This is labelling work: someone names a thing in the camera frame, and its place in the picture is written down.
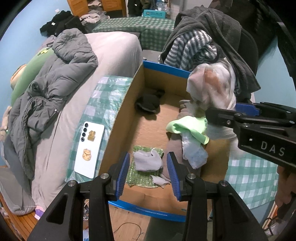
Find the person's right hand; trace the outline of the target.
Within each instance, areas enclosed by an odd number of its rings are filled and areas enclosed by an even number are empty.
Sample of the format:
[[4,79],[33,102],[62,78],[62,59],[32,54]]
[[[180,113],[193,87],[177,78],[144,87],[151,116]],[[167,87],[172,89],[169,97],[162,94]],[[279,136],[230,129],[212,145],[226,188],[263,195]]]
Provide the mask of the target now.
[[278,166],[277,173],[278,188],[275,196],[275,203],[278,207],[283,204],[289,204],[292,199],[292,193],[296,191],[296,175],[295,173],[287,174],[287,170],[281,166]]

